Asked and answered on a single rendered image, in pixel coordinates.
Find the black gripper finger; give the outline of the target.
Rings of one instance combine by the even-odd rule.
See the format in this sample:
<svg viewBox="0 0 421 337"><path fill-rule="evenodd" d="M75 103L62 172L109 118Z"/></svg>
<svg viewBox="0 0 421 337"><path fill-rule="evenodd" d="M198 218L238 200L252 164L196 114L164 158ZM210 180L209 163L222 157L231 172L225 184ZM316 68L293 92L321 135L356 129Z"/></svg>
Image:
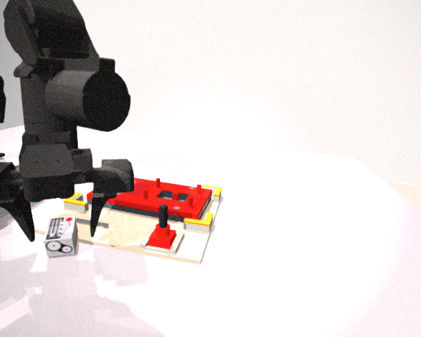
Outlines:
<svg viewBox="0 0 421 337"><path fill-rule="evenodd" d="M35 240L34 221L30 202L25 199L23 185L11 199L0 199L0 207L6 209L18 223L30 242Z"/></svg>
<svg viewBox="0 0 421 337"><path fill-rule="evenodd" d="M96 228L98 226L98 220L103 210L103 206L105 205L108 199L113 199L115 197L116 193L96 192L95 186L93 186L90 221L91 237L94 237Z"/></svg>

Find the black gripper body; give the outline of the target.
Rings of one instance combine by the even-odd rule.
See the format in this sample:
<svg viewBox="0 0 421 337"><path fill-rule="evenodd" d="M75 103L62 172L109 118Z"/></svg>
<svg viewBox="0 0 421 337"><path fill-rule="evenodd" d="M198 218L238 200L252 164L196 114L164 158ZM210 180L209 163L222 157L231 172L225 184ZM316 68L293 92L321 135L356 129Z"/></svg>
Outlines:
<svg viewBox="0 0 421 337"><path fill-rule="evenodd" d="M24 121L25 133L35 133L38 143L70 142L78 149L77 126L58 123L33 123ZM134 172L128 159L101 159L101 167L93 168L93 183L96 192L130 193L134 191ZM20 170L13 162L0 162L0 199L11 199L22 186Z"/></svg>

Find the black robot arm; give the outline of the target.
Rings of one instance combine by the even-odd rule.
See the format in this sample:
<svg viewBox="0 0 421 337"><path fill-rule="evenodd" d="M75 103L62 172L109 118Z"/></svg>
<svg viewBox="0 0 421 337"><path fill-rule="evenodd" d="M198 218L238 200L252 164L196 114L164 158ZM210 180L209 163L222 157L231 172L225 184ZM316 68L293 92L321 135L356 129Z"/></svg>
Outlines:
<svg viewBox="0 0 421 337"><path fill-rule="evenodd" d="M125 122L131 108L126 82L114 59L99 56L73 0L8 0L3 14L6 38L22 58L13 74L20 77L24 121L103 132ZM35 133L21 139L27 201L69 199L74 185L93 180L90 148L38 143Z"/></svg>

